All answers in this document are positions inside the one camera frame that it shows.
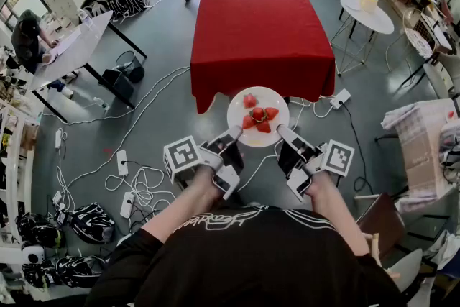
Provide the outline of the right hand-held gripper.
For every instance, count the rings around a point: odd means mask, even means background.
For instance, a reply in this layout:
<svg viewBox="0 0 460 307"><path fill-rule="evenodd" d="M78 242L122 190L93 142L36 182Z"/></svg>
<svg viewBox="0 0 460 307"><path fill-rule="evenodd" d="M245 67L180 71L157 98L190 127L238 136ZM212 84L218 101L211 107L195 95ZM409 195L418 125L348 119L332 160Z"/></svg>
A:
<svg viewBox="0 0 460 307"><path fill-rule="evenodd" d="M288 188L300 201L315 174L326 171L339 177L348 175L355 152L353 147L333 139L314 147L284 124L279 124L276 131L284 141L278 165L287 178Z"/></svg>

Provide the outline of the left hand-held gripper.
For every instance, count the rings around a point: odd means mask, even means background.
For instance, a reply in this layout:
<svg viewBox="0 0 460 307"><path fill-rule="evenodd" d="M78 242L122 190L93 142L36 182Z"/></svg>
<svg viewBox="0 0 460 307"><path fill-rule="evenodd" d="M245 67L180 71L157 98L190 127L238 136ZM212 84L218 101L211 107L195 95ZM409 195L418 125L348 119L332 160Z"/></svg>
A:
<svg viewBox="0 0 460 307"><path fill-rule="evenodd" d="M237 141L243 129L234 125L210 142L197 145L192 136L184 137L163 149L163 162L171 183L187 188L197 167L208 166L214 171L213 184L228 199L240 183L244 161Z"/></svg>

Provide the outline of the white round plate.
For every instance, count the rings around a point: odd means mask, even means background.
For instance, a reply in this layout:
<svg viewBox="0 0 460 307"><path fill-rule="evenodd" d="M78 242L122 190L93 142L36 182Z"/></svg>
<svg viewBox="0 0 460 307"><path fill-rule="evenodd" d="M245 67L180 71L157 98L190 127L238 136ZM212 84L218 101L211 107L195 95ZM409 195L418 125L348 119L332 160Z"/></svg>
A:
<svg viewBox="0 0 460 307"><path fill-rule="evenodd" d="M245 109L244 108L244 96L248 93L252 93L258 103L256 107L261 107L263 109L267 107L273 107L279 110L279 114L273 119L268 120L270 122L271 132L263 133L259 132L256 129L256 126L251 129L243 129L243 133L238 139L243 145L249 147L269 147L277 143L281 137L276 131L276 128L279 124L284 124L288 126L290 122L290 112L288 105L286 104L283 97L281 97L277 92L272 89L265 87L251 87L239 92L230 102L227 110L227 123L229 127L238 125L242 127L243 118L249 114L254 109Z"/></svg>

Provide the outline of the person's right forearm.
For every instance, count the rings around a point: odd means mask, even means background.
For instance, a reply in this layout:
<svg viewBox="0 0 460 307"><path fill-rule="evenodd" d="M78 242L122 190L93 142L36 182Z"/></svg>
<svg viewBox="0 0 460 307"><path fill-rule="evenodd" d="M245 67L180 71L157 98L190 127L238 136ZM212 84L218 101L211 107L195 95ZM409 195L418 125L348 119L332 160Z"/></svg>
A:
<svg viewBox="0 0 460 307"><path fill-rule="evenodd" d="M306 194L310 196L313 210L333 224L356 256L361 257L370 253L367 240L326 171L313 175Z"/></svg>

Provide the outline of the person's left forearm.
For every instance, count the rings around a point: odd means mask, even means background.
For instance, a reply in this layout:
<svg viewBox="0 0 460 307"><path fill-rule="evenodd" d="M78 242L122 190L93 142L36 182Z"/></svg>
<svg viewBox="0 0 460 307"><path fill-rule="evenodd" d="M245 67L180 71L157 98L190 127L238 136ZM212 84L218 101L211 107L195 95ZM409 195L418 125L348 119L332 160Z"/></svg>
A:
<svg viewBox="0 0 460 307"><path fill-rule="evenodd" d="M191 184L163 211L142 226L142 230L162 243L193 216L209 212L221 198L221 190L213 184L214 171L200 166Z"/></svg>

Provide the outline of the red cloth covered table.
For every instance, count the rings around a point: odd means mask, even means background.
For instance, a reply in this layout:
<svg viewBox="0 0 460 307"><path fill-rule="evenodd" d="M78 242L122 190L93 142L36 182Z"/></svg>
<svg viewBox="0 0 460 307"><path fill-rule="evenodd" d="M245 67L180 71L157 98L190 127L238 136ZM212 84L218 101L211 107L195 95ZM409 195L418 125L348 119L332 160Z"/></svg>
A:
<svg viewBox="0 0 460 307"><path fill-rule="evenodd" d="M198 114L252 87L316 102L335 89L335 56L310 0L200 0L190 59Z"/></svg>

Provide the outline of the white power strip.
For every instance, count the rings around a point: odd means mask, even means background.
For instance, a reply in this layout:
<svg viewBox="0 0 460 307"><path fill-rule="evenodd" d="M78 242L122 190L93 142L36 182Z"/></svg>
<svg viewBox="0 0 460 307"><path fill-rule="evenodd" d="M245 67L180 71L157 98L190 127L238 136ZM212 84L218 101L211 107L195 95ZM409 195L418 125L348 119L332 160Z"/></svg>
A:
<svg viewBox="0 0 460 307"><path fill-rule="evenodd" d="M351 94L344 88L337 93L331 100L330 104L333 109L337 110L351 98Z"/></svg>
<svg viewBox="0 0 460 307"><path fill-rule="evenodd" d="M129 171L128 171L127 153L125 150L119 150L116 153L116 162L117 162L119 176L121 177L127 176L129 174Z"/></svg>
<svg viewBox="0 0 460 307"><path fill-rule="evenodd" d="M121 203L120 215L128 219L131 216L135 196L132 192L126 192Z"/></svg>

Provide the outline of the person's black shirt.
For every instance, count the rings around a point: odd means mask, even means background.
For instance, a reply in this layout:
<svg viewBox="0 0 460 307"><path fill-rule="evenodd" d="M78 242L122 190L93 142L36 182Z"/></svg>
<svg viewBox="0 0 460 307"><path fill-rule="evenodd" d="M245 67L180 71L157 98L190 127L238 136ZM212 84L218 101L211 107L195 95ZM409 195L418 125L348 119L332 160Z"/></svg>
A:
<svg viewBox="0 0 460 307"><path fill-rule="evenodd" d="M124 240L85 307L406 307L370 255L355 255L312 211L221 209L165 241Z"/></svg>

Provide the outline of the brown wooden chair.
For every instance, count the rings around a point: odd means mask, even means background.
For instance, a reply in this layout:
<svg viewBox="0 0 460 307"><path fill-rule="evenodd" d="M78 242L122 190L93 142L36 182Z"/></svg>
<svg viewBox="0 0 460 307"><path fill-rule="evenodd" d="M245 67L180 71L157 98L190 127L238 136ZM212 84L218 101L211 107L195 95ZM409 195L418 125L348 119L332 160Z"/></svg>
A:
<svg viewBox="0 0 460 307"><path fill-rule="evenodd" d="M405 236L405 223L393 199L387 193L379 194L359 217L357 224L366 234L379 234L379 256L385 258Z"/></svg>

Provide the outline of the checked cloth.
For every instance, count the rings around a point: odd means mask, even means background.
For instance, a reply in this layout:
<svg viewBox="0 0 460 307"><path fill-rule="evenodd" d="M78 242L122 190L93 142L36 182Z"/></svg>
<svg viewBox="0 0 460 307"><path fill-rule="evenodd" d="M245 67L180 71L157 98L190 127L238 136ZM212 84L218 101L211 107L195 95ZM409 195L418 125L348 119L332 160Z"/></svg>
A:
<svg viewBox="0 0 460 307"><path fill-rule="evenodd" d="M437 155L441 129L458 119L460 107L457 100L448 98L419 101L386 112L381 125L387 131L394 129L397 132L404 150L410 145L420 145L420 151Z"/></svg>

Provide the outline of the black mesh waste bin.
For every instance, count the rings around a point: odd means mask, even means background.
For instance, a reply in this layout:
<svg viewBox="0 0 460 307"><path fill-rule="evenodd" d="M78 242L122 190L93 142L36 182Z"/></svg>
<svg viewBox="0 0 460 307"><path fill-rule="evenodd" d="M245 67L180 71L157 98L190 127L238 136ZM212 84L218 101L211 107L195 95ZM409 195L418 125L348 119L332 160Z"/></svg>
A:
<svg viewBox="0 0 460 307"><path fill-rule="evenodd" d="M123 52L116 60L116 69L130 82L138 83L144 77L144 68L133 51Z"/></svg>

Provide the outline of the black box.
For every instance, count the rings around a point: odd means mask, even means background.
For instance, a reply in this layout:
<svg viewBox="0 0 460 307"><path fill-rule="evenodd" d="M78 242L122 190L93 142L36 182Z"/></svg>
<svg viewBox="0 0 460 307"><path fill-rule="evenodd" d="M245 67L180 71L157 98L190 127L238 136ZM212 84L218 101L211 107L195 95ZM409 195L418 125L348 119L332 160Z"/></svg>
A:
<svg viewBox="0 0 460 307"><path fill-rule="evenodd" d="M119 100L126 104L130 103L134 88L121 72L106 69L98 83L112 92Z"/></svg>

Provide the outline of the tall cardboard box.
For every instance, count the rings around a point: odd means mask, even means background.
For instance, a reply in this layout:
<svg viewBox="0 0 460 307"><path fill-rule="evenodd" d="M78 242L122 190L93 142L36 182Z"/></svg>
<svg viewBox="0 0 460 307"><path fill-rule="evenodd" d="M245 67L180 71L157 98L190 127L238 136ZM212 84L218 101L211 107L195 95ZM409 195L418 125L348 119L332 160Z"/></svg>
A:
<svg viewBox="0 0 460 307"><path fill-rule="evenodd" d="M398 130L411 200L437 201L452 189L438 157L440 133L439 125Z"/></svg>

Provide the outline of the round white side table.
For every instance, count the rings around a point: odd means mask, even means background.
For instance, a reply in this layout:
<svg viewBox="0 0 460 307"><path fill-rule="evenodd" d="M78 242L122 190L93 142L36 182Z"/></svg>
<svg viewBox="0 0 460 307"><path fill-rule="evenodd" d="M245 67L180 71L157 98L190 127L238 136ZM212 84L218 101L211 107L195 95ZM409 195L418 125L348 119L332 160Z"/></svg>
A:
<svg viewBox="0 0 460 307"><path fill-rule="evenodd" d="M361 0L340 0L342 9L348 14L344 23L329 40L331 47L342 52L336 60L336 74L342 77L351 70L364 66L379 35L391 35L395 26L391 18L378 5L368 12L361 6ZM356 53L348 50L351 28L356 22L365 28L366 40Z"/></svg>

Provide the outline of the black-white patterned helmet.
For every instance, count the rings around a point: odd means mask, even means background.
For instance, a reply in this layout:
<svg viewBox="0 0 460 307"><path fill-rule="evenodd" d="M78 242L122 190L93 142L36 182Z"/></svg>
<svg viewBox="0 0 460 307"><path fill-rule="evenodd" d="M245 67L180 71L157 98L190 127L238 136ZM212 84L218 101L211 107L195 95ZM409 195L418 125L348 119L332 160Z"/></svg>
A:
<svg viewBox="0 0 460 307"><path fill-rule="evenodd" d="M115 222L99 203L94 202L70 213L70 227L86 243L108 244L114 234Z"/></svg>
<svg viewBox="0 0 460 307"><path fill-rule="evenodd" d="M65 246L65 233L40 214L26 213L17 217L17 231L23 242L44 248L61 249Z"/></svg>
<svg viewBox="0 0 460 307"><path fill-rule="evenodd" d="M35 288L49 288L55 282L55 267L49 261L22 265L25 280Z"/></svg>
<svg viewBox="0 0 460 307"><path fill-rule="evenodd" d="M66 255L55 265L60 280L70 288L92 288L105 268L105 260L95 255L85 257Z"/></svg>

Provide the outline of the white plastic chair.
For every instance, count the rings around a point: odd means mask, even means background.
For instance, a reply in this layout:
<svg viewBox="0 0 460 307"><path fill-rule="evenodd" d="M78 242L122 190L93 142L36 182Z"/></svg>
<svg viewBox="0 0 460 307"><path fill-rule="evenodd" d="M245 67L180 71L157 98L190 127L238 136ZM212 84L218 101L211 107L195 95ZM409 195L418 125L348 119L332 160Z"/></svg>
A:
<svg viewBox="0 0 460 307"><path fill-rule="evenodd" d="M430 81L433 90L439 99L460 98L460 55L445 55L441 53L437 61L442 64L454 87L453 95L449 94L446 84L443 81L441 72L430 63L423 65L424 72Z"/></svg>

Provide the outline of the grey desk with black legs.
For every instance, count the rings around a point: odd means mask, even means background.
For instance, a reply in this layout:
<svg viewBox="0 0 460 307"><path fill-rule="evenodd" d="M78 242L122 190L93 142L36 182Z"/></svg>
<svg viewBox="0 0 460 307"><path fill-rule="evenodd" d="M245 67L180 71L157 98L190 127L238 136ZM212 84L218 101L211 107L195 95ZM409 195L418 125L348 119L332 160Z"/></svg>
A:
<svg viewBox="0 0 460 307"><path fill-rule="evenodd" d="M97 17L92 18L88 23L80 24L77 29L80 35L68 47L68 49L55 58L48 65L41 65L37 68L33 76L29 91L39 99L58 119L66 122L65 117L60 114L51 104L49 104L40 94L39 90L48 86L58 78L71 73L80 68L86 69L102 86L106 87L115 97L122 103L133 109L134 105L129 99L123 97L109 82L89 64L92 54L98 46L106 29L111 29L118 37L127 43L133 50L141 56L147 55L132 42L122 31L110 21L112 13L106 12Z"/></svg>

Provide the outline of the pile of black patterned bags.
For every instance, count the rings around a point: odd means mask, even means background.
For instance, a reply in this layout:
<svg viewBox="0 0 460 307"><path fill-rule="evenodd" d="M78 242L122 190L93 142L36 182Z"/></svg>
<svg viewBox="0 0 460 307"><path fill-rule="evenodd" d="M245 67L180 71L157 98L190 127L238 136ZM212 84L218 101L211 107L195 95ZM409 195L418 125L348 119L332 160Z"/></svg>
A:
<svg viewBox="0 0 460 307"><path fill-rule="evenodd" d="M150 0L95 0L83 7L83 10L91 18L112 11L111 21L123 22L150 7Z"/></svg>

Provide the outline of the white paper sheets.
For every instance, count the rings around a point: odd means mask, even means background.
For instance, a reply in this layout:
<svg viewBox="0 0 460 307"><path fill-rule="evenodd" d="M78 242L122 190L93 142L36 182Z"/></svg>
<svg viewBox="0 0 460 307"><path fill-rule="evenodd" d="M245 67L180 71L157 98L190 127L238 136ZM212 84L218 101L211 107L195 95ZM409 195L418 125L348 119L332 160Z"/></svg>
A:
<svg viewBox="0 0 460 307"><path fill-rule="evenodd" d="M47 54L50 55L50 59L45 62L45 65L49 65L52 63L57 57L63 55L65 51L76 41L81 35L81 31L79 28L76 28L71 34L69 34L66 38L62 39L60 43L51 48Z"/></svg>

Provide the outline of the white shelf unit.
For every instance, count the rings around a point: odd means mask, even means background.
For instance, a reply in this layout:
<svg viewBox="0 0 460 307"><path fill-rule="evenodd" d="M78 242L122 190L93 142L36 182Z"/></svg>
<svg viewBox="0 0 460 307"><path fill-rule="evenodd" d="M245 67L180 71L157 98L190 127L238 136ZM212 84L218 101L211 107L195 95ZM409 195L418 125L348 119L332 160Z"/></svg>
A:
<svg viewBox="0 0 460 307"><path fill-rule="evenodd" d="M26 213L31 211L35 156L35 147L22 147L21 141L27 128L37 127L39 122L0 99L0 149L8 122L13 124L12 133L6 143L6 157L0 157L5 166L5 188L0 188L0 199L6 204L6 225L0 228L0 263L21 265L24 261L22 240L16 220L21 207Z"/></svg>

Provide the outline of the white round device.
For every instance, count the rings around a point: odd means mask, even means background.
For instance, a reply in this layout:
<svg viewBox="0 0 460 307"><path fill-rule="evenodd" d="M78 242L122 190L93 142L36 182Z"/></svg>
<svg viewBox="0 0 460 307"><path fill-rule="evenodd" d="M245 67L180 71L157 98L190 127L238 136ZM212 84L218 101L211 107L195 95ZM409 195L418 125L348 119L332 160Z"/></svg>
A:
<svg viewBox="0 0 460 307"><path fill-rule="evenodd" d="M41 245L24 242L21 251L24 264L40 264L45 261L45 249Z"/></svg>

